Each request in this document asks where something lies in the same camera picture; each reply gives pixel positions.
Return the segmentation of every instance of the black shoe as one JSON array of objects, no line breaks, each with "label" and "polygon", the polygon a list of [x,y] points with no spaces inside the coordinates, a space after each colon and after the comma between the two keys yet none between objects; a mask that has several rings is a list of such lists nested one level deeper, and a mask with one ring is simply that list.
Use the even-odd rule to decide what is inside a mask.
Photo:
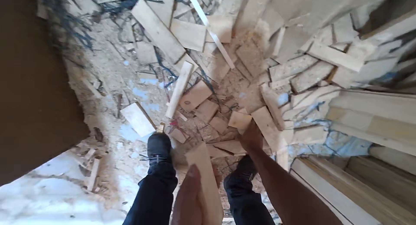
[{"label": "black shoe", "polygon": [[165,133],[154,133],[147,141],[147,156],[149,164],[172,163],[171,158],[171,140]]},{"label": "black shoe", "polygon": [[257,169],[249,155],[244,156],[237,165],[237,169],[224,179],[225,190],[251,190],[251,181],[257,174]]}]

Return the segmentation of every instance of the stacked wooden boards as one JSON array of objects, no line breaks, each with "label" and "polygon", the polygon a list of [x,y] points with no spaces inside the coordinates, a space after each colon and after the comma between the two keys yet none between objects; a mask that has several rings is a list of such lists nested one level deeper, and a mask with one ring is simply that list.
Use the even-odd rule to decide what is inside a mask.
[{"label": "stacked wooden boards", "polygon": [[416,95],[342,91],[330,102],[331,129],[416,155]]},{"label": "stacked wooden boards", "polygon": [[343,224],[414,224],[407,209],[321,158],[294,161],[290,174],[314,192]]}]

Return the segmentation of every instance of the black jeans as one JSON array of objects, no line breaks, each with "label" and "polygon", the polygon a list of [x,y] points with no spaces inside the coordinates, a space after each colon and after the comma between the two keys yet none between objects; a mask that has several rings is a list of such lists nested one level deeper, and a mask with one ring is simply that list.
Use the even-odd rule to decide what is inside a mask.
[{"label": "black jeans", "polygon": [[[139,190],[123,225],[169,225],[174,202],[173,192],[178,184],[171,163],[150,166],[141,180]],[[226,192],[236,225],[275,224],[259,193],[252,190],[249,180],[234,175],[226,178]]]}]

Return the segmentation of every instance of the person's leg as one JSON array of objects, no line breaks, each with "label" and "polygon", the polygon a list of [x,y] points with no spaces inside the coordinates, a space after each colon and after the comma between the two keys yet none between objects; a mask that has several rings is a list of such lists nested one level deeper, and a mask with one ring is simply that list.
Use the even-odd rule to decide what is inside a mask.
[{"label": "person's leg", "polygon": [[246,155],[238,162],[237,169],[224,179],[224,188],[236,225],[275,224],[261,201],[261,195],[252,190],[251,180],[256,174],[253,161]]},{"label": "person's leg", "polygon": [[171,141],[166,134],[154,133],[147,143],[150,168],[123,225],[168,225],[178,184],[170,157]]}]

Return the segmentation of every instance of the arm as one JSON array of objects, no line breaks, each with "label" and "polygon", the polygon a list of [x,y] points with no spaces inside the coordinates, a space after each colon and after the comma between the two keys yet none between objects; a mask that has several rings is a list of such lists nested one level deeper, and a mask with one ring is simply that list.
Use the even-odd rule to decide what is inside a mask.
[{"label": "arm", "polygon": [[263,137],[254,121],[244,132],[241,140],[243,148],[260,174],[273,207],[284,224],[342,224],[313,192],[263,152]]}]

